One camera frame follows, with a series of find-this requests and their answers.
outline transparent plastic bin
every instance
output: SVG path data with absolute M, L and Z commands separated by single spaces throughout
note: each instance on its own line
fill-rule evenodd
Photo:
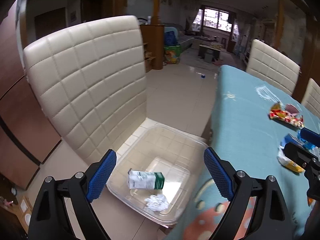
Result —
M 176 224 L 204 167 L 203 154 L 208 146 L 176 129 L 155 125 L 124 153 L 112 172 L 107 187 L 122 202 L 161 225 Z M 129 169 L 163 173 L 162 190 L 129 189 Z M 169 207 L 154 212 L 146 206 L 145 198 L 164 194 Z

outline quilted chair back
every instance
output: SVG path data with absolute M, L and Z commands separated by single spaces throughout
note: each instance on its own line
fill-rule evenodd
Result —
M 146 118 L 146 78 L 134 16 L 87 22 L 24 49 L 29 83 L 55 129 L 88 164 Z
M 309 79 L 301 104 L 320 118 L 320 87 L 312 78 Z
M 264 44 L 253 40 L 246 72 L 292 95 L 300 67 L 291 59 Z

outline metal screw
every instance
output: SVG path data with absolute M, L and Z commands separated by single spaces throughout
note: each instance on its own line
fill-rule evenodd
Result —
M 240 177 L 240 178 L 243 178 L 245 176 L 245 172 L 244 171 L 237 171 L 237 175 Z
M 51 177 L 51 176 L 48 176 L 48 177 L 45 178 L 44 181 L 45 181 L 45 182 L 50 182 L 51 180 L 52 180 L 52 177 Z
M 270 175 L 270 176 L 268 177 L 268 179 L 269 179 L 270 181 L 272 181 L 272 182 L 275 182 L 275 181 L 276 181 L 276 177 L 275 177 L 275 176 L 272 176 L 272 175 Z
M 80 171 L 80 172 L 77 172 L 77 173 L 76 173 L 75 177 L 76 177 L 77 179 L 81 179 L 81 178 L 83 177 L 83 175 L 84 175 L 83 172 Z

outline blue gripper pad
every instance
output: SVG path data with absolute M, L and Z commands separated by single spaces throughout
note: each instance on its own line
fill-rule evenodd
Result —
M 204 164 L 207 166 L 221 196 L 231 201 L 234 196 L 232 181 L 209 148 L 204 151 Z
M 94 199 L 99 198 L 104 186 L 106 185 L 111 172 L 116 166 L 117 157 L 115 151 L 111 151 L 96 173 L 89 181 L 89 189 L 87 193 L 87 200 L 91 203 Z

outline crumpled tissue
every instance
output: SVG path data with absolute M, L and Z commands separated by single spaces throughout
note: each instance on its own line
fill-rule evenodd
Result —
M 149 198 L 146 198 L 144 201 L 147 202 L 148 208 L 152 211 L 163 211 L 169 207 L 167 198 L 163 194 L 151 195 Z

